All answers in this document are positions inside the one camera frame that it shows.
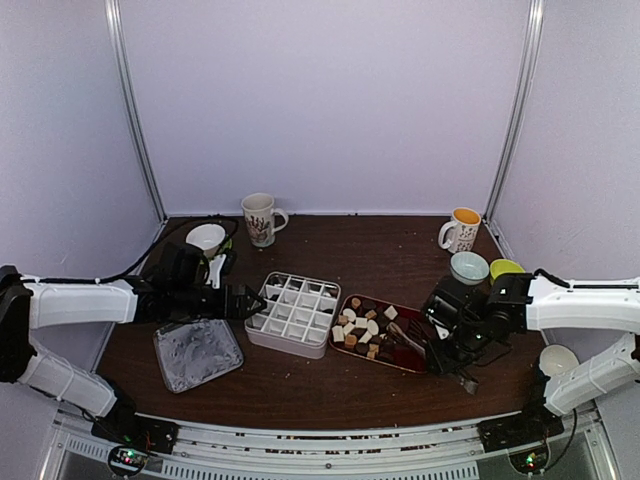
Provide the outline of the metal serving tongs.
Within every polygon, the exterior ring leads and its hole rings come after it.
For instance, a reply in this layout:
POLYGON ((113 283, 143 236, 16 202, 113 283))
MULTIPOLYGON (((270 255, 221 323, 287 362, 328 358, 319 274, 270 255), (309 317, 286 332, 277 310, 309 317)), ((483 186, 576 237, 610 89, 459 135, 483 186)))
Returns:
POLYGON ((438 376, 447 376, 455 380, 468 394, 475 395, 478 390, 478 381, 464 370, 445 372, 438 363, 436 354, 430 346, 429 340, 413 340, 395 322, 390 322, 386 327, 387 334, 398 343, 414 350, 426 363, 428 370, 438 376))

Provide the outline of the red chocolate tray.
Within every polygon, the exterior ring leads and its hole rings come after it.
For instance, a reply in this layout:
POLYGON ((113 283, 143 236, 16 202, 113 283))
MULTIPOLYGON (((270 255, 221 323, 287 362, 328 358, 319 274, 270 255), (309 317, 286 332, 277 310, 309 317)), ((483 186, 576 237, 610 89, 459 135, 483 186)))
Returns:
POLYGON ((404 372, 425 374, 425 361, 387 334, 395 322, 413 340, 432 340, 435 329, 419 310, 381 299, 350 295, 332 311, 329 345, 346 355, 404 372))

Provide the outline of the white divided tin box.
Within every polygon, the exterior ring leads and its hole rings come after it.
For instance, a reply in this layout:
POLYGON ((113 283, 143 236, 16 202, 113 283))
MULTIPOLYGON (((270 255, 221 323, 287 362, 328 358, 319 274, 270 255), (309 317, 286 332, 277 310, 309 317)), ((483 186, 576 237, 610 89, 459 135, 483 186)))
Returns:
POLYGON ((339 284, 272 272, 259 295, 265 308, 245 321, 251 344, 311 360, 324 357, 341 296, 339 284))

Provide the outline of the bunny print tin lid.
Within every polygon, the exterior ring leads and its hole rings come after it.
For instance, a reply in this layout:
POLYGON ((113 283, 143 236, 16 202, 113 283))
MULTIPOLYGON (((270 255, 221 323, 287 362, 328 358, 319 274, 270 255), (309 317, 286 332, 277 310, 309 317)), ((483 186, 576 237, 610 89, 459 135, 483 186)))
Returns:
POLYGON ((226 320, 165 325, 154 332, 153 342, 164 384, 174 394, 199 387, 244 363, 226 320))

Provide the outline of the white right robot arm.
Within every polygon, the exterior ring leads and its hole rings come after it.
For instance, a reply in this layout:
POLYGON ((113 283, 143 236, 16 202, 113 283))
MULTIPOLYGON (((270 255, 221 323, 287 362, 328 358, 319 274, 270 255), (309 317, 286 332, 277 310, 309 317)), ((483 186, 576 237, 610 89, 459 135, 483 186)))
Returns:
POLYGON ((488 289, 443 277, 422 306, 435 330, 426 341, 428 369, 451 376, 470 394, 478 389, 468 368, 488 348, 516 334, 541 332, 564 347, 590 340, 579 362, 548 375, 539 403, 513 419, 519 440, 535 440, 561 416, 595 402, 606 426, 639 424, 639 280, 564 280, 543 269, 500 275, 488 289))

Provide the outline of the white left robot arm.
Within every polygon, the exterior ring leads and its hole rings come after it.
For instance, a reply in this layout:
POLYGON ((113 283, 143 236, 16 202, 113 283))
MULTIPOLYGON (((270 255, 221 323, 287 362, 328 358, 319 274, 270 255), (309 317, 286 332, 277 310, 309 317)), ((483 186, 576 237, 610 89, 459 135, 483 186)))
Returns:
POLYGON ((142 275, 103 279, 53 279, 1 269, 1 380, 21 383, 67 402, 103 425, 123 444, 144 433, 130 397, 104 378, 38 345, 32 331, 86 323, 186 323, 246 320, 266 307, 247 286, 233 288, 221 277, 233 259, 209 262, 190 244, 168 243, 160 259, 142 275))

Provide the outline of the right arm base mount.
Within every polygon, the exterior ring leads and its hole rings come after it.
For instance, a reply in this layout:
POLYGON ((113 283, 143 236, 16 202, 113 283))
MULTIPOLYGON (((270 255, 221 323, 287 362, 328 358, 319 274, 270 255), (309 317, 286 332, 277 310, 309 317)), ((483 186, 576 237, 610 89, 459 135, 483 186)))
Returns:
POLYGON ((551 465, 549 439, 562 434, 564 424, 558 417, 543 419, 520 413, 482 421, 477 429, 486 453, 505 451, 517 473, 533 476, 551 465))

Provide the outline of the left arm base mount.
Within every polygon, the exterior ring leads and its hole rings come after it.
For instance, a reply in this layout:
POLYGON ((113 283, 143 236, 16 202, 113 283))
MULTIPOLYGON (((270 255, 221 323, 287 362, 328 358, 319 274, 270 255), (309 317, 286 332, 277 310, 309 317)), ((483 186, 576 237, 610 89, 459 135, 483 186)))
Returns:
POLYGON ((178 439, 179 426, 170 421, 135 416, 133 428, 118 429, 106 419, 90 418, 91 434, 114 443, 106 464, 113 475, 131 479, 140 474, 160 454, 171 454, 178 439))

